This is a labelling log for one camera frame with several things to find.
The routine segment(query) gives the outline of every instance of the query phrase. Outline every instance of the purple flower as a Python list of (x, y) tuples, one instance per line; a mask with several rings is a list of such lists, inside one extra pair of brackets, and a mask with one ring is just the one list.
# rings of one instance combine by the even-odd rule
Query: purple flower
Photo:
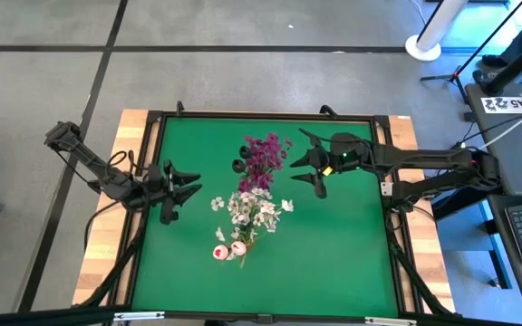
[(247, 177), (242, 177), (239, 181), (239, 191), (246, 192), (253, 188), (253, 185), (249, 182)]
[[(240, 191), (250, 191), (254, 187), (269, 189), (274, 182), (274, 170), (283, 169), (283, 159), (287, 158), (284, 146), (279, 142), (279, 137), (271, 132), (265, 140), (245, 137), (245, 141), (251, 148), (252, 156), (245, 162), (246, 175), (239, 180)], [(293, 145), (286, 139), (287, 149)]]

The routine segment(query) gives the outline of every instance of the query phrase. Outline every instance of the black tripod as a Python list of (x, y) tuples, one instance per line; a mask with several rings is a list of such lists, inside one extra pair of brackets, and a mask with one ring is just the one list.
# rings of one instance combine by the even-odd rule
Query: black tripod
[[(459, 78), (460, 74), (462, 73), (462, 71), (465, 70), (465, 68), (467, 68), (467, 66), (470, 64), (470, 62), (472, 62), (472, 60), (477, 55), (479, 55), (479, 53), (482, 51), (482, 49), (485, 47), (485, 45), (487, 45), (487, 43), (495, 36), (495, 34), (498, 33), (498, 31), (503, 27), (504, 24), (507, 23), (507, 21), (513, 16), (513, 14), (515, 14), (515, 12), (518, 10), (518, 8), (521, 7), (521, 5), (522, 5), (522, 1), (515, 7), (515, 9), (513, 9), (513, 11), (511, 11), (510, 14), (508, 14), (507, 18), (505, 18), (505, 20), (503, 20), (503, 22), (495, 29), (495, 31), (485, 40), (485, 42), (483, 42), (483, 44), (481, 44), (480, 47), (469, 57), (469, 59), (466, 62), (464, 62), (461, 66), (457, 67), (457, 69), (454, 73), (448, 74), (448, 75), (441, 75), (441, 76), (422, 77), (422, 78), (420, 78), (420, 81), (425, 82), (425, 81), (434, 81), (434, 80), (444, 80), (444, 81), (448, 81), (450, 83), (455, 83), (457, 85), (457, 87), (459, 88), (460, 96), (462, 96), (464, 103), (469, 105), (469, 98), (467, 97), (467, 93), (464, 91), (464, 88), (462, 87), (462, 82), (460, 82), (460, 78)], [(468, 112), (468, 114), (465, 113), (464, 120), (465, 121), (474, 121), (474, 117), (472, 117), (472, 113), (470, 113), (470, 112)]]

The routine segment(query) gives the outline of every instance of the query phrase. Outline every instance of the white stand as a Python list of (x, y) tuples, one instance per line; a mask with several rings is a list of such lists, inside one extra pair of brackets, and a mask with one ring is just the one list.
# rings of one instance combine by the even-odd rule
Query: white stand
[(436, 45), (434, 45), (430, 50), (423, 51), (416, 45), (416, 40), (418, 40), (418, 35), (413, 35), (406, 40), (406, 52), (414, 59), (422, 62), (431, 62), (440, 57), (440, 54), (442, 53), (440, 44), (436, 43)]
[(434, 10), (432, 17), (422, 29), (420, 37), (411, 36), (406, 41), (406, 52), (422, 62), (431, 62), (440, 57), (440, 40), (450, 29), (469, 0), (443, 0)]

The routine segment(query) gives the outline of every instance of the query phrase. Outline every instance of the flower bouquet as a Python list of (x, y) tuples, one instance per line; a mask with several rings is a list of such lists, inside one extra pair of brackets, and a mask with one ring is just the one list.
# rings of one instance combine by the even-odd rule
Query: flower bouquet
[(240, 159), (233, 161), (233, 170), (245, 173), (239, 180), (238, 190), (251, 191), (254, 187), (268, 190), (274, 182), (273, 171), (283, 169), (283, 160), (293, 143), (285, 139), (285, 146), (282, 145), (275, 133), (269, 133), (265, 140), (247, 136), (245, 141), (249, 146), (239, 150), (245, 163)]
[[(276, 204), (270, 201), (272, 198), (268, 190), (260, 187), (254, 187), (251, 192), (236, 192), (231, 195), (227, 210), (234, 226), (231, 233), (234, 241), (228, 245), (225, 235), (218, 227), (215, 235), (222, 244), (213, 250), (215, 258), (234, 260), (239, 257), (239, 265), (243, 267), (247, 251), (253, 247), (255, 240), (266, 233), (274, 233), (281, 213), (294, 210), (292, 200), (282, 200), (281, 206), (276, 209)], [(211, 208), (216, 212), (224, 206), (225, 202), (221, 197), (211, 201)]]

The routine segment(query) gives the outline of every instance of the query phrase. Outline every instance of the sticker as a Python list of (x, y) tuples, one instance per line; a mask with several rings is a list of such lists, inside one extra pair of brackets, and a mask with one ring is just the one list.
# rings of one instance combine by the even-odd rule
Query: sticker
[(522, 97), (481, 98), (486, 113), (522, 113)]
[(322, 172), (324, 174), (324, 176), (329, 176), (332, 172), (334, 171), (333, 168), (330, 168), (330, 167), (327, 167), (325, 168), (324, 172)]

